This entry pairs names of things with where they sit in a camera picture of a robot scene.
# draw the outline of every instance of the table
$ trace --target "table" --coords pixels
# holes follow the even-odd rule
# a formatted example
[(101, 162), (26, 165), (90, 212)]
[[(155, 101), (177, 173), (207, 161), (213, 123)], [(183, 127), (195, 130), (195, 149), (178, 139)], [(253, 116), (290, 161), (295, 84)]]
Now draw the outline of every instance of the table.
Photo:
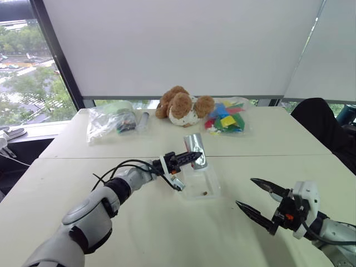
[[(0, 203), (3, 266), (21, 266), (57, 229), (62, 216), (90, 192), (96, 178), (124, 159), (37, 159)], [(113, 218), (106, 244), (86, 256), (91, 266), (332, 266), (307, 239), (280, 228), (270, 236), (235, 204), (271, 218), (278, 203), (251, 177), (293, 187), (315, 180), (321, 211), (356, 223), (355, 176), (334, 155), (208, 157), (222, 196), (185, 200), (158, 179), (145, 185)]]
[(119, 136), (113, 132), (100, 144), (86, 143), (88, 110), (80, 110), (40, 158), (157, 157), (186, 151), (183, 137), (202, 132), (207, 156), (326, 155), (331, 152), (281, 107), (255, 107), (247, 111), (250, 129), (238, 136), (213, 136), (202, 125), (188, 128), (159, 120), (150, 113), (144, 133)]

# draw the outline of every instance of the clear plastic bag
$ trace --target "clear plastic bag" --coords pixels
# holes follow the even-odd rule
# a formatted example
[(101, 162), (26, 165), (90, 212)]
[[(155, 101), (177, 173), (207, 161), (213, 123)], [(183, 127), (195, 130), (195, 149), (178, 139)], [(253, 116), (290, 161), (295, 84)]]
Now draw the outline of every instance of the clear plastic bag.
[(212, 135), (236, 135), (249, 131), (246, 111), (254, 107), (242, 97), (215, 98), (215, 108), (204, 121)]
[(110, 132), (126, 132), (136, 128), (136, 116), (128, 101), (117, 101), (89, 108), (87, 142), (93, 143)]

